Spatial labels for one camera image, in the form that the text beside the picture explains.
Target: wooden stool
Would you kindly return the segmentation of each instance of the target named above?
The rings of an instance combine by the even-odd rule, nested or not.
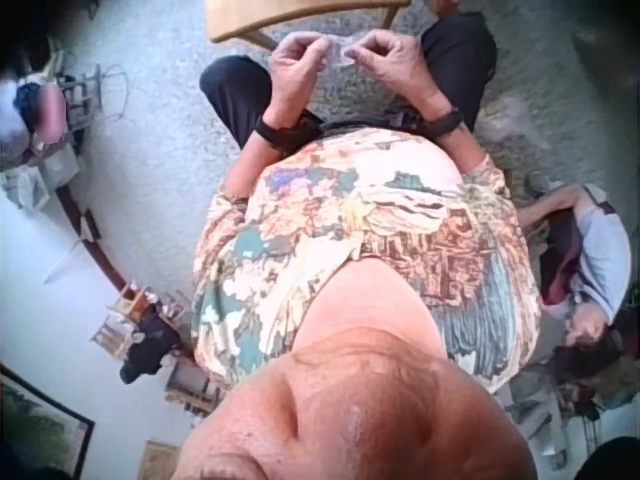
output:
[[[207,36],[214,43],[242,38],[267,50],[278,42],[261,29],[277,23],[323,13],[386,8],[381,28],[388,29],[401,7],[411,0],[206,0]]]

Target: gray carpet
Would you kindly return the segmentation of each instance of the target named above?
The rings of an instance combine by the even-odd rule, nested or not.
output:
[[[489,112],[500,114],[500,105],[515,104],[524,114],[511,122],[516,133],[506,138],[496,140],[488,121],[478,130],[499,166],[514,169],[517,202],[524,201],[524,174],[542,168],[565,181],[590,181],[609,190],[633,226],[636,158],[617,139],[573,50],[571,31],[589,20],[580,18],[579,5],[584,2],[462,1],[463,9],[485,13],[500,49],[485,97]],[[271,32],[277,38],[295,29],[348,35],[375,26],[380,15],[315,17]],[[423,2],[414,0],[394,29],[419,34],[431,22]],[[238,153],[199,92],[198,78],[222,55],[248,54],[265,63],[265,52],[236,40],[210,44],[202,0],[101,2],[93,22],[76,12],[61,36],[78,58],[75,68],[118,65],[130,83],[124,118],[91,128],[83,151],[86,169],[72,182],[73,193],[93,211],[104,250],[127,278],[159,290],[190,291],[207,206]],[[114,113],[123,87],[117,78],[106,83],[105,111]],[[366,76],[347,68],[322,76],[311,109],[328,118],[375,111],[388,100]],[[528,137],[517,133],[523,129]]]

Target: floral shirt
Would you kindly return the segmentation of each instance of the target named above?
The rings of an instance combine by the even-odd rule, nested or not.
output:
[[[362,129],[265,169],[248,201],[215,196],[195,261],[200,366],[231,387],[289,352],[331,275],[376,256],[429,308],[451,360],[490,392],[517,373],[540,310],[504,176],[487,158],[434,185],[425,143]]]

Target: wrist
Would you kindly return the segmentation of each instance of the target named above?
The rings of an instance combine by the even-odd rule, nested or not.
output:
[[[449,99],[440,90],[419,97],[413,106],[426,122],[435,122],[453,109]]]
[[[262,114],[262,120],[275,130],[293,128],[298,124],[302,113],[295,114],[287,109],[269,105]]]

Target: framed painting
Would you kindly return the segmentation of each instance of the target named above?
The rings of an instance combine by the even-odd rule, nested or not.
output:
[[[55,467],[80,479],[94,423],[0,364],[2,441],[25,467]]]
[[[177,447],[148,441],[140,461],[138,480],[171,480],[179,452]]]

